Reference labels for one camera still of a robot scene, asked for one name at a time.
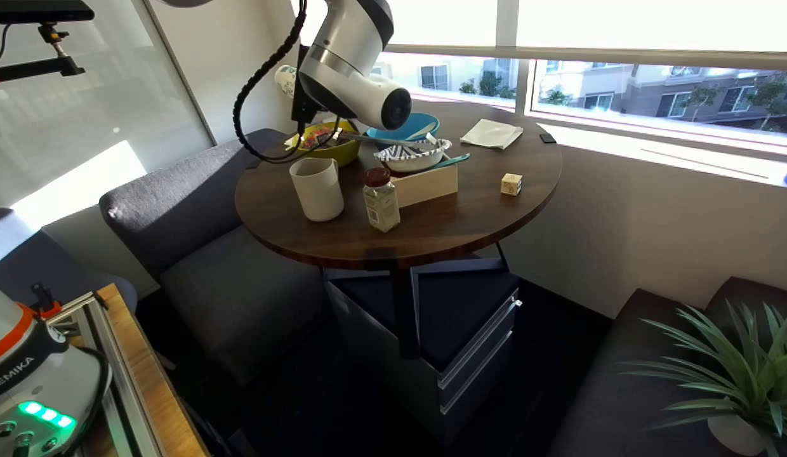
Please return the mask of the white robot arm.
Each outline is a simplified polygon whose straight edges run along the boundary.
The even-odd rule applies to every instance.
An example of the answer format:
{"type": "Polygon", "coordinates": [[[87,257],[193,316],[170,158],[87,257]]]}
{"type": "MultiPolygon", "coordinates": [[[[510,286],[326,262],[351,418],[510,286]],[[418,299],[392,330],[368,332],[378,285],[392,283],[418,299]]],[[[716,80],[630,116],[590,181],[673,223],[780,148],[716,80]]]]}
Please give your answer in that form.
{"type": "Polygon", "coordinates": [[[302,91],[325,113],[396,129],[411,115],[403,87],[376,82],[371,68],[392,36],[385,0],[325,0],[325,21],[298,67],[302,91]]]}

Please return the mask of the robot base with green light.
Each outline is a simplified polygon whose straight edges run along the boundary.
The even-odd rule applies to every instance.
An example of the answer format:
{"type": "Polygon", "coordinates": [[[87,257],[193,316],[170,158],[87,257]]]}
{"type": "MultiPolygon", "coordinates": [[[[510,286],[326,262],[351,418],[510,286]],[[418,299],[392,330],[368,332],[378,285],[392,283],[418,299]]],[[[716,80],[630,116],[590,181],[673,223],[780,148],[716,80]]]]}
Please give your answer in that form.
{"type": "Polygon", "coordinates": [[[102,407],[109,366],[0,290],[0,457],[66,457],[102,407]]]}

